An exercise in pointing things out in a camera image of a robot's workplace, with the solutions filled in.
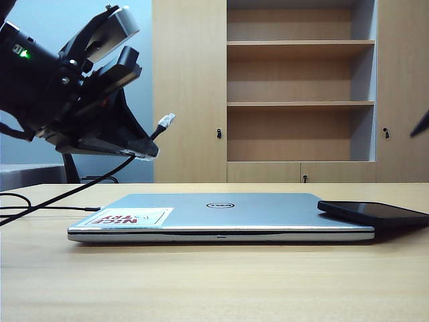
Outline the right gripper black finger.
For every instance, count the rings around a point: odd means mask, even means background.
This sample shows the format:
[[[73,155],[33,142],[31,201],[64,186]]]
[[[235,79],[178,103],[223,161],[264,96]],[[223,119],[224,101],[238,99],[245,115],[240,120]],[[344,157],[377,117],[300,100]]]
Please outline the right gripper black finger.
[[[428,129],[429,126],[429,111],[427,111],[424,116],[419,120],[418,124],[415,126],[415,128],[411,131],[410,136],[415,137],[418,134],[424,132]]]

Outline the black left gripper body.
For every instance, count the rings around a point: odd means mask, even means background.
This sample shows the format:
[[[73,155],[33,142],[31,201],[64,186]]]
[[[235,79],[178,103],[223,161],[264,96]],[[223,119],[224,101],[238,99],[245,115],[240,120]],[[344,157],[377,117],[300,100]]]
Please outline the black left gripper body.
[[[118,59],[86,77],[71,107],[40,136],[55,147],[58,144],[86,144],[91,107],[117,91],[124,91],[124,86],[139,78],[141,67],[137,63],[138,56],[137,50],[126,46]]]

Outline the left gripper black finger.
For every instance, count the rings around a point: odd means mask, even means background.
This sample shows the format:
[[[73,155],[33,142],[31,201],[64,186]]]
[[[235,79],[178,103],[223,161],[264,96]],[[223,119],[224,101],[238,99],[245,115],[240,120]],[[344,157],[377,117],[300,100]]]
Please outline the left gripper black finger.
[[[127,105],[125,92],[105,97],[89,111],[86,144],[92,148],[154,148]]]
[[[140,160],[153,160],[158,156],[158,147],[150,140],[128,141],[126,146],[118,146],[101,142],[100,146],[88,145],[79,142],[77,145],[58,144],[56,151],[62,154],[90,154],[135,156]]]

